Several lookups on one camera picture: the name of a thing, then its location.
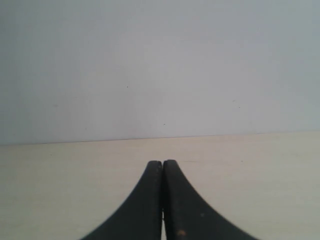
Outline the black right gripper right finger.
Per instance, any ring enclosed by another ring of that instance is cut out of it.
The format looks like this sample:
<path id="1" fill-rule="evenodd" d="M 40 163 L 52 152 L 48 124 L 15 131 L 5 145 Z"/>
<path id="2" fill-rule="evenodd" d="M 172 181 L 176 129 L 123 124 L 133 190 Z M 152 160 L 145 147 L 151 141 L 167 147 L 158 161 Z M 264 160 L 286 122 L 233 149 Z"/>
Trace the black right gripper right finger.
<path id="1" fill-rule="evenodd" d="M 193 188 L 177 161 L 163 162 L 162 202 L 168 240 L 254 240 L 215 211 Z"/>

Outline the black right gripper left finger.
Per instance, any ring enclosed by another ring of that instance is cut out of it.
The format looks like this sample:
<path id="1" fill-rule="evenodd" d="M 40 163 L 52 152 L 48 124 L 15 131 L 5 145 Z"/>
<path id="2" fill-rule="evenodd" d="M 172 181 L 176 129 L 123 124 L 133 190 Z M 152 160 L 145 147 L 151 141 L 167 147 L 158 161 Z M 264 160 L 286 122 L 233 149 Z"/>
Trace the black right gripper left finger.
<path id="1" fill-rule="evenodd" d="M 121 206 L 85 240 L 160 240 L 162 235 L 162 163 L 146 165 Z"/>

